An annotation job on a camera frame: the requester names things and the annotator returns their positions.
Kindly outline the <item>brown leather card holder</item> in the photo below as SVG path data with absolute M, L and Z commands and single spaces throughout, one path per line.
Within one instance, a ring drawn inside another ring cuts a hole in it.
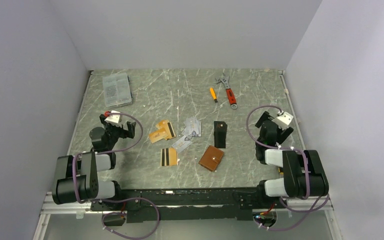
M 199 160 L 198 164 L 205 169 L 215 172 L 221 163 L 224 152 L 215 146 L 209 145 Z

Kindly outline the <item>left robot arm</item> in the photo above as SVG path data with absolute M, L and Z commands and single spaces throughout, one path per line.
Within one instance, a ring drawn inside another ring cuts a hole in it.
M 99 180 L 98 173 L 113 170 L 116 166 L 116 150 L 119 139 L 133 139 L 136 120 L 122 123 L 123 114 L 112 111 L 99 116 L 101 126 L 89 132 L 92 148 L 75 155 L 60 156 L 56 160 L 52 199 L 57 205 L 104 200 L 111 210 L 119 209 L 124 196 L 115 180 Z

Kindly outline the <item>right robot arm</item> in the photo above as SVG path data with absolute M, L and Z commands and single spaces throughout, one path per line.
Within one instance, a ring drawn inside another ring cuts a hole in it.
M 277 167 L 281 173 L 279 178 L 259 182 L 255 200 L 262 208 L 269 207 L 275 197 L 323 197 L 329 192 L 328 179 L 316 150 L 298 153 L 292 149 L 279 149 L 279 145 L 294 131 L 281 118 L 289 121 L 292 116 L 285 112 L 273 117 L 265 111 L 255 124 L 259 129 L 255 143 L 256 159 L 263 165 Z

